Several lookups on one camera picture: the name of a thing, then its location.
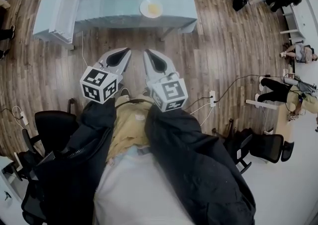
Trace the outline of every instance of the light blue table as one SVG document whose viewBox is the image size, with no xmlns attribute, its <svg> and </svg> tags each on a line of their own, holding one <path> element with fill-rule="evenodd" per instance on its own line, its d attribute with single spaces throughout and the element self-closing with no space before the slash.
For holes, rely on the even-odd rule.
<svg viewBox="0 0 318 225">
<path fill-rule="evenodd" d="M 92 27 L 104 28 L 167 28 L 162 40 L 173 29 L 179 33 L 193 31 L 197 21 L 194 0 L 158 0 L 163 6 L 163 15 L 156 19 L 142 16 L 139 7 L 144 0 L 79 0 L 74 33 Z M 53 40 L 46 35 L 49 29 L 49 11 L 54 0 L 41 2 L 33 34 L 44 40 Z"/>
</svg>

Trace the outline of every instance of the black bag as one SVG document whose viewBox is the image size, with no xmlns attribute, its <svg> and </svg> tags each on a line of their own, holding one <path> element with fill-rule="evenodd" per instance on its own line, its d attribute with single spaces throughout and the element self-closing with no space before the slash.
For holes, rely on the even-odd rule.
<svg viewBox="0 0 318 225">
<path fill-rule="evenodd" d="M 247 4 L 247 2 L 248 0 L 233 0 L 233 9 L 239 11 Z"/>
</svg>

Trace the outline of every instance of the wooden floor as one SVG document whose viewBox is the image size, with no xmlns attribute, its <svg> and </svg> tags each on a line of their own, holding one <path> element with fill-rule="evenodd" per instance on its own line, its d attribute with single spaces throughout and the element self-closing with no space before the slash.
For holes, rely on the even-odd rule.
<svg viewBox="0 0 318 225">
<path fill-rule="evenodd" d="M 189 93 L 189 104 L 210 90 L 221 94 L 237 77 L 249 74 L 282 75 L 287 67 L 285 60 L 277 55 L 287 36 L 280 35 L 285 29 L 281 13 L 272 13 L 265 4 L 256 7 L 247 5 L 235 12 L 232 0 L 195 0 L 198 12 L 197 27 L 191 34 L 172 34 L 165 42 L 158 41 L 162 30 L 92 29 L 84 33 L 84 57 L 93 65 L 106 51 L 130 47 L 133 58 L 124 75 L 124 82 L 133 95 L 145 87 L 145 70 L 142 51 L 146 48 L 158 50 L 171 57 L 180 75 L 185 78 Z M 31 136 L 36 134 L 34 113 L 43 110 L 66 110 L 67 100 L 78 101 L 77 114 L 87 103 L 80 91 L 80 77 L 85 70 L 82 59 L 82 36 L 77 34 L 76 49 L 66 49 L 32 37 L 32 30 L 40 0 L 8 0 L 8 10 L 2 28 L 16 25 L 16 38 L 2 41 L 0 47 L 11 47 L 7 58 L 0 62 L 0 105 L 12 108 L 19 105 L 30 124 L 26 127 Z M 265 117 L 261 109 L 246 105 L 258 91 L 258 78 L 241 79 L 217 104 L 203 131 L 211 133 L 217 128 L 221 133 L 228 127 L 230 118 L 235 119 L 239 130 L 251 127 L 256 132 L 264 129 Z M 209 102 L 203 99 L 189 111 Z M 209 106 L 195 113 L 201 123 L 209 113 Z M 264 110 L 266 128 L 272 127 L 275 112 Z M 0 114 L 0 155 L 12 157 L 14 151 L 26 150 L 21 128 L 7 112 Z"/>
</svg>

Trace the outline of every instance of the white plate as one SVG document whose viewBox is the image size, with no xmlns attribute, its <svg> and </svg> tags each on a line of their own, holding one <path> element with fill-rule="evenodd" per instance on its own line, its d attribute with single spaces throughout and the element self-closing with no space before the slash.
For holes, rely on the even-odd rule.
<svg viewBox="0 0 318 225">
<path fill-rule="evenodd" d="M 160 17 L 163 13 L 162 4 L 158 0 L 144 0 L 140 4 L 140 12 L 145 17 Z"/>
</svg>

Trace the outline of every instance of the office chair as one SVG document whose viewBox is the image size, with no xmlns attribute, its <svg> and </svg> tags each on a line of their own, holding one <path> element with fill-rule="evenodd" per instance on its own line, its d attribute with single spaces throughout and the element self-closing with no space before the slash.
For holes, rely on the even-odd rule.
<svg viewBox="0 0 318 225">
<path fill-rule="evenodd" d="M 30 138 L 26 129 L 22 130 L 23 138 L 29 150 L 18 154 L 23 166 L 22 176 L 29 181 L 25 197 L 22 201 L 22 215 L 30 225 L 41 225 L 46 222 L 45 214 L 41 209 L 41 202 L 44 200 L 42 188 L 39 182 L 32 180 L 31 171 L 43 161 L 43 157 L 34 148 L 34 144 L 42 141 L 45 149 L 45 156 L 50 152 L 62 151 L 70 140 L 71 135 L 78 129 L 76 116 L 71 114 L 71 104 L 75 100 L 68 101 L 68 111 L 43 111 L 35 114 L 35 124 L 39 135 Z"/>
<path fill-rule="evenodd" d="M 252 162 L 247 164 L 243 159 L 248 155 L 249 143 L 252 140 L 253 135 L 248 131 L 236 132 L 233 124 L 234 120 L 230 119 L 230 130 L 227 137 L 219 134 L 216 129 L 212 130 L 212 133 L 216 134 L 221 140 L 224 141 L 224 147 L 230 154 L 232 160 L 237 165 L 241 163 L 244 169 L 240 171 L 241 174 L 246 172 L 252 165 Z"/>
<path fill-rule="evenodd" d="M 257 135 L 253 134 L 249 152 L 252 156 L 277 163 L 290 159 L 294 149 L 294 143 L 284 142 L 282 135 Z"/>
<path fill-rule="evenodd" d="M 37 153 L 34 144 L 39 140 L 45 149 L 45 156 L 53 150 L 62 151 L 70 140 L 70 136 L 79 127 L 76 116 L 71 114 L 71 104 L 75 100 L 68 101 L 68 111 L 43 111 L 35 114 L 35 124 L 39 135 L 30 138 L 26 129 L 22 130 L 22 135 L 28 149 Z"/>
</svg>

